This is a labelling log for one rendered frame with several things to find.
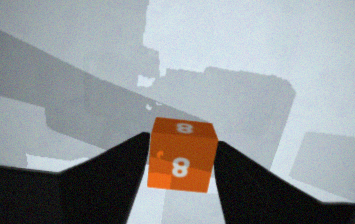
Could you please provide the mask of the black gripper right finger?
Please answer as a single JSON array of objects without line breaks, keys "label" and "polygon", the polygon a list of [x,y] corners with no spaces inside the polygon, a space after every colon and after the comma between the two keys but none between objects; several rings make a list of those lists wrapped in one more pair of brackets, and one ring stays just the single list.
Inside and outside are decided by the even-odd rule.
[{"label": "black gripper right finger", "polygon": [[355,224],[355,203],[322,202],[224,141],[214,173],[225,224]]}]

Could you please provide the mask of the orange block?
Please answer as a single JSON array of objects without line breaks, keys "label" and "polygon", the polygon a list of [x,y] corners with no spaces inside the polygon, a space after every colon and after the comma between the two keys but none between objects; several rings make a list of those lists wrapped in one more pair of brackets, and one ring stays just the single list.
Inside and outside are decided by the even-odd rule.
[{"label": "orange block", "polygon": [[217,145],[212,123],[156,117],[147,187],[207,194]]}]

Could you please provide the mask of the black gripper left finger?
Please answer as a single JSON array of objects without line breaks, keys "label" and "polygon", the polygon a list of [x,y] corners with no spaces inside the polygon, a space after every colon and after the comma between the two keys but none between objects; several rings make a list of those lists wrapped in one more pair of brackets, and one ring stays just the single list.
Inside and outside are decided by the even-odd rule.
[{"label": "black gripper left finger", "polygon": [[0,224],[127,224],[149,143],[141,132],[60,172],[0,166]]}]

